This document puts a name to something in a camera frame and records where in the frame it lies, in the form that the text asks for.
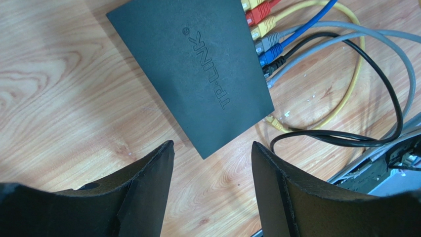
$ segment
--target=desk surface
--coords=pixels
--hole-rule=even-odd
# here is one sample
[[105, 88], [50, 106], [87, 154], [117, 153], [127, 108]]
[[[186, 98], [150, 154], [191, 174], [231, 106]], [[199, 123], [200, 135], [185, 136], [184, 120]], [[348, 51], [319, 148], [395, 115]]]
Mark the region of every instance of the desk surface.
[[[163, 236], [247, 236], [260, 229], [251, 168], [252, 141], [279, 134], [260, 122], [202, 160], [105, 13], [127, 0], [16, 1], [0, 4], [0, 181], [47, 191], [77, 189], [174, 140], [174, 172]], [[283, 0], [277, 10], [297, 2]], [[370, 28], [421, 35], [416, 0], [342, 0]], [[285, 18], [303, 23], [320, 7]], [[333, 10], [324, 19], [347, 18]], [[421, 45], [393, 39], [421, 73]], [[401, 104], [409, 83], [396, 54], [367, 38], [367, 52], [389, 76]], [[306, 126], [343, 96], [357, 54], [337, 44], [307, 58], [271, 89], [275, 115]], [[409, 118], [421, 110], [420, 90]], [[395, 122], [380, 79], [364, 64], [345, 109], [326, 129], [380, 138]], [[327, 180], [361, 149], [298, 137], [277, 154]]]

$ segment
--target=red ethernet cable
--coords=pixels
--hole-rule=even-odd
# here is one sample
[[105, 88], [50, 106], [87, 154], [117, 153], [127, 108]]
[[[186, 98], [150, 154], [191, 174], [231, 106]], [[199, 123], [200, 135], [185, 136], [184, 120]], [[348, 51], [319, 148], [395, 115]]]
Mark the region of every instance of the red ethernet cable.
[[281, 0], [264, 1], [256, 8], [246, 13], [246, 19], [249, 26], [253, 26], [263, 20], [270, 13], [270, 9]]

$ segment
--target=cable bundle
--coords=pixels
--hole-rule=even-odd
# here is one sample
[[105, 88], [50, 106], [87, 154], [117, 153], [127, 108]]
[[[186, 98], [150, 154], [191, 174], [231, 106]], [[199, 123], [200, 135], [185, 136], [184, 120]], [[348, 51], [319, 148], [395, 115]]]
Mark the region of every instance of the cable bundle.
[[[282, 18], [286, 17], [287, 15], [299, 9], [312, 6], [312, 5], [324, 5], [324, 7], [309, 22], [300, 26], [292, 27], [282, 32], [271, 33], [268, 36], [264, 37], [264, 35], [266, 35], [270, 30], [272, 30], [275, 27], [275, 24], [277, 21], [281, 20]], [[345, 13], [354, 24], [345, 23], [345, 22], [335, 22], [335, 21], [318, 22], [323, 17], [323, 15], [325, 15], [326, 12], [328, 12], [329, 9], [331, 9], [332, 7]], [[332, 32], [318, 32], [310, 36], [307, 36], [301, 42], [299, 42], [295, 47], [293, 47], [289, 52], [287, 52], [284, 55], [281, 55], [285, 46], [293, 42], [295, 39], [297, 39], [300, 35], [302, 35], [306, 30], [308, 30], [311, 27], [340, 27], [340, 28], [354, 30], [355, 32], [344, 35], [344, 36], [340, 36]], [[283, 74], [285, 74], [294, 65], [298, 64], [305, 57], [325, 47], [328, 47], [334, 43], [342, 41], [346, 43], [347, 45], [349, 45], [350, 47], [352, 47], [356, 52], [360, 54], [359, 61], [357, 62], [357, 65], [355, 67], [353, 78], [351, 80], [351, 83], [349, 85], [349, 88], [344, 98], [341, 100], [339, 105], [325, 119], [322, 120], [321, 123], [317, 124], [316, 126], [312, 128], [313, 130], [303, 130], [303, 129], [297, 129], [297, 128], [292, 128], [292, 127], [285, 128], [273, 116], [266, 117], [266, 121], [270, 125], [272, 125], [277, 130], [285, 133], [280, 136], [277, 136], [271, 141], [270, 149], [273, 152], [274, 152], [274, 145], [279, 140], [288, 138], [288, 137], [293, 137], [293, 136], [301, 136], [301, 135], [311, 136], [315, 139], [318, 139], [318, 140], [321, 140], [333, 145], [345, 146], [345, 147], [381, 147], [386, 144], [392, 143], [393, 141], [396, 141], [400, 137], [403, 130], [403, 120], [405, 116], [408, 114], [408, 111], [414, 99], [416, 78], [415, 78], [414, 68], [410, 60], [404, 53], [404, 51], [400, 47], [398, 47], [395, 43], [393, 43], [388, 38], [386, 38], [385, 36], [400, 37], [400, 38], [412, 40], [418, 43], [421, 43], [421, 37], [413, 35], [413, 34], [409, 34], [409, 33], [399, 32], [399, 31], [390, 31], [390, 30], [376, 30], [375, 31], [375, 30], [364, 28], [360, 26], [360, 22], [358, 21], [355, 14], [346, 6], [340, 3], [337, 3], [337, 0], [331, 0], [331, 1], [309, 0], [309, 1], [304, 1], [299, 4], [293, 5], [292, 7], [286, 9], [285, 11], [275, 16], [268, 16], [266, 19], [264, 19], [262, 22], [258, 23], [254, 28], [251, 29], [251, 34], [254, 40], [263, 37], [255, 42], [255, 47], [256, 47], [256, 53], [259, 55], [259, 61], [262, 66], [262, 70], [265, 75], [265, 78], [268, 79], [267, 81], [268, 88], [271, 88], [274, 85], [274, 83]], [[291, 35], [291, 36], [289, 36], [286, 40], [279, 42], [280, 39], [287, 37], [288, 35]], [[365, 50], [364, 36], [366, 35], [372, 36], [382, 41], [389, 47], [391, 47], [399, 55], [399, 57], [402, 59], [402, 61], [404, 62], [407, 68], [407, 72], [410, 79], [410, 90], [409, 90], [410, 92], [408, 95], [407, 103], [403, 111], [399, 105], [398, 98], [396, 96], [396, 93], [389, 79], [383, 73], [381, 68], [370, 58], [370, 56], [364, 52]], [[323, 42], [309, 49], [308, 51], [302, 53], [298, 57], [288, 62], [289, 59], [301, 47], [303, 47], [305, 44], [309, 43], [313, 39], [320, 38], [320, 37], [329, 37], [333, 39]], [[356, 37], [360, 38], [360, 47], [349, 40], [351, 38], [356, 38]], [[370, 138], [367, 136], [347, 133], [347, 132], [318, 130], [322, 126], [327, 124], [334, 116], [336, 116], [338, 112], [343, 108], [347, 100], [349, 99], [355, 87], [355, 84], [357, 82], [357, 78], [361, 69], [363, 59], [365, 59], [372, 66], [372, 68], [377, 72], [380, 79], [385, 84], [387, 91], [389, 92], [390, 97], [393, 102], [393, 106], [395, 108], [396, 119], [397, 119], [396, 125], [389, 132], [387, 132], [387, 134], [380, 140]]]

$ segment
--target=yellow ethernet cable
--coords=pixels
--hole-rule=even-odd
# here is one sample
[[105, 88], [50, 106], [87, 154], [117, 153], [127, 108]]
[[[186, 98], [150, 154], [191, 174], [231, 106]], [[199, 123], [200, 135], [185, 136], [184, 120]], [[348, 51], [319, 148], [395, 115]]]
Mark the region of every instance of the yellow ethernet cable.
[[[303, 9], [305, 7], [309, 7], [309, 6], [315, 6], [315, 5], [326, 5], [329, 1], [324, 0], [324, 1], [320, 1], [320, 0], [308, 0], [308, 1], [304, 1], [301, 3], [298, 3], [296, 5], [293, 5], [292, 7], [286, 9], [285, 11], [282, 11], [281, 13], [277, 14], [275, 16], [275, 20], [279, 21], [282, 18], [290, 15], [291, 13]], [[334, 8], [338, 9], [339, 11], [343, 12], [345, 15], [347, 15], [349, 17], [349, 19], [351, 19], [352, 23], [356, 24], [356, 25], [361, 25], [360, 21], [358, 20], [357, 16], [354, 14], [354, 12], [352, 12], [348, 7], [346, 7], [345, 5], [341, 4], [341, 3], [336, 3], [334, 5]], [[365, 50], [365, 40], [364, 37], [360, 37], [360, 47]], [[344, 105], [346, 104], [346, 102], [349, 100], [349, 98], [351, 97], [352, 91], [355, 88], [355, 84], [357, 83], [357, 79], [358, 76], [360, 74], [361, 71], [361, 66], [363, 63], [363, 58], [360, 56], [358, 58], [358, 62], [357, 65], [355, 66], [355, 70], [354, 70], [354, 75], [352, 76], [352, 80], [349, 84], [348, 90], [346, 91], [345, 95], [343, 96], [341, 102], [338, 104], [338, 106], [336, 106], [336, 108], [321, 122], [319, 122], [315, 127], [312, 127], [311, 129], [320, 129], [321, 127], [323, 127], [324, 125], [326, 125], [327, 123], [329, 123], [344, 107]], [[281, 124], [276, 118], [269, 116], [266, 117], [266, 122], [268, 124], [270, 124], [272, 127], [276, 128], [277, 130], [287, 133], [287, 132], [292, 132], [291, 130], [285, 128], [283, 125], [278, 125]]]
[[[285, 18], [286, 16], [290, 15], [291, 13], [294, 13], [298, 10], [301, 10], [303, 8], [309, 7], [309, 6], [325, 6], [328, 4], [329, 1], [327, 0], [308, 0], [303, 1], [300, 3], [297, 3], [284, 11], [274, 15], [274, 16], [268, 16], [263, 21], [261, 21], [257, 26], [253, 27], [251, 30], [251, 34], [253, 37], [253, 40], [256, 40], [258, 38], [261, 38], [265, 36], [269, 31], [271, 31], [276, 26], [276, 22], [280, 21], [281, 19]], [[345, 13], [349, 18], [352, 19], [351, 15], [355, 17], [355, 14], [345, 5], [337, 2], [334, 4], [333, 8], [338, 9], [339, 11], [342, 11]]]
[[241, 0], [241, 4], [243, 5], [243, 10], [248, 11], [259, 6], [264, 1], [265, 0]]

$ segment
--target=electronic device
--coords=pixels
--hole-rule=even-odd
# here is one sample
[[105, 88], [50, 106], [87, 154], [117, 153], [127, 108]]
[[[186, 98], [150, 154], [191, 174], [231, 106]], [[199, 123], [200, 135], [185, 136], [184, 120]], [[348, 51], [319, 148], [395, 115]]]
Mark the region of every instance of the electronic device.
[[239, 0], [133, 0], [107, 17], [202, 158], [274, 111]]

